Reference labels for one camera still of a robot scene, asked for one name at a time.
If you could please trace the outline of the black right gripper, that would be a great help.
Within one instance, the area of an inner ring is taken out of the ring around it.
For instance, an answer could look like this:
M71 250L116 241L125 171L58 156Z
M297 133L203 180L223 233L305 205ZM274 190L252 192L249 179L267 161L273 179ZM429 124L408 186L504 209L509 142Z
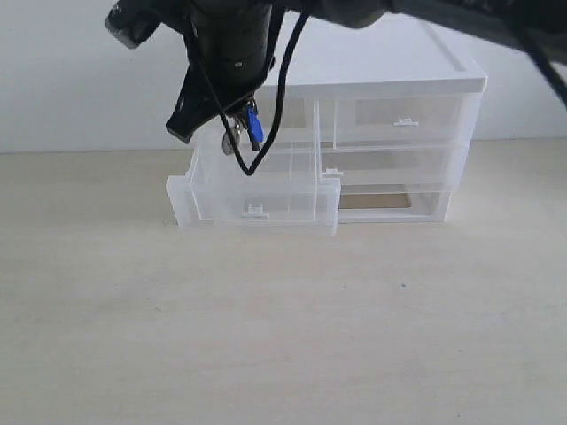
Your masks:
M269 46L272 4L265 1L189 1L182 33L189 68L174 111L170 135L189 144L219 110L249 125L251 99L273 61Z

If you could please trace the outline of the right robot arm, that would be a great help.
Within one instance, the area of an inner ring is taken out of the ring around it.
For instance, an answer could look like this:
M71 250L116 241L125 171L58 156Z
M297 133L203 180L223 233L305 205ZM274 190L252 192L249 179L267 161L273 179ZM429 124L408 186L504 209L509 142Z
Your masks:
M278 110L291 54L308 18L360 29L387 12L521 50L556 95L566 98L566 84L551 66L566 61L564 1L176 1L164 21L183 36L190 66L166 124L170 134L188 143L209 120L244 107L266 79L287 11L298 12L299 20L283 56Z

